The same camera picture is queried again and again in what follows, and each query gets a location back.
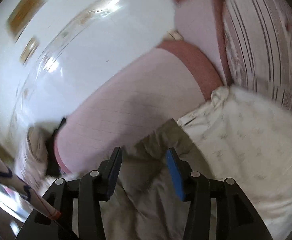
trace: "white patterned sheet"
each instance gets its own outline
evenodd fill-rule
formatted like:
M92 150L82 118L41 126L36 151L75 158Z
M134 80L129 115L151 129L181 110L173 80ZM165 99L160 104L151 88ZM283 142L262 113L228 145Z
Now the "white patterned sheet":
M292 230L292 115L242 88L220 87L177 122L218 180L234 178L274 240Z

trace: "pillowcase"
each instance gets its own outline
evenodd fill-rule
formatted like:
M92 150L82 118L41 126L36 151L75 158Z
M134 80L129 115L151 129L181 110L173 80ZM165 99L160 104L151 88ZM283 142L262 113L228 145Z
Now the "pillowcase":
M292 9L285 0L225 0L225 44L237 85L292 112Z

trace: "white wall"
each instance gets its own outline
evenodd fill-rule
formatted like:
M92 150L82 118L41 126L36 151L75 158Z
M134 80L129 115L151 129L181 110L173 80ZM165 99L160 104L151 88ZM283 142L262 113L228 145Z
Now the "white wall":
M0 4L0 142L7 136L12 111L28 73L34 63L62 30L81 10L95 0L46 0L15 43L7 32L6 22L20 0L3 0ZM40 45L26 65L19 57L32 36Z

